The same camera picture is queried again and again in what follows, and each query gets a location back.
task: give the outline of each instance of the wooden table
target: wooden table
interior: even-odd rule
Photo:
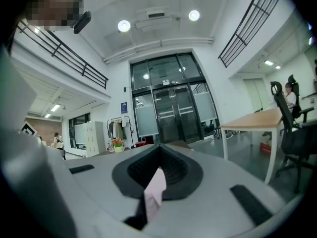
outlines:
[[[269,160],[269,165],[267,169],[267,174],[265,178],[265,183],[268,184],[271,179],[276,150],[277,150],[277,130],[282,121],[282,113],[279,108],[274,108],[266,111],[261,111],[258,113],[252,113],[245,115],[237,120],[228,122],[220,126],[222,132],[222,142],[223,142],[223,154],[224,159],[228,160],[228,146],[227,139],[225,136],[226,130],[245,130],[250,132],[250,141],[253,145],[252,131],[271,131],[272,132],[272,147],[271,156]]]

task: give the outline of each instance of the black railing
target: black railing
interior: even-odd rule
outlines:
[[[226,68],[257,34],[274,10],[278,1],[279,0],[251,0],[239,26],[218,57]]]
[[[68,45],[54,33],[30,26],[23,21],[18,26],[20,33],[24,33],[52,57],[57,58],[67,66],[106,89],[108,78],[93,68],[89,63],[77,55]]]

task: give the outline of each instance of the woman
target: woman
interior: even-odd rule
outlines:
[[[296,105],[297,97],[295,93],[292,90],[292,85],[290,83],[286,83],[285,85],[285,91],[286,91],[286,104],[291,112],[293,112],[293,108]]]
[[[63,142],[63,138],[58,134],[58,132],[55,132],[54,134],[54,143],[53,146],[55,148],[57,148],[58,150],[62,150],[63,151],[63,158],[64,160],[66,160],[65,158],[65,151],[64,151],[64,142]]]

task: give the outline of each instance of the white cabinet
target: white cabinet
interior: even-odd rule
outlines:
[[[101,121],[85,123],[84,137],[87,157],[91,157],[106,151],[103,123]]]

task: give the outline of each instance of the double door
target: double door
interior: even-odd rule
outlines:
[[[192,143],[202,139],[199,118],[188,85],[154,91],[160,141],[183,140]]]

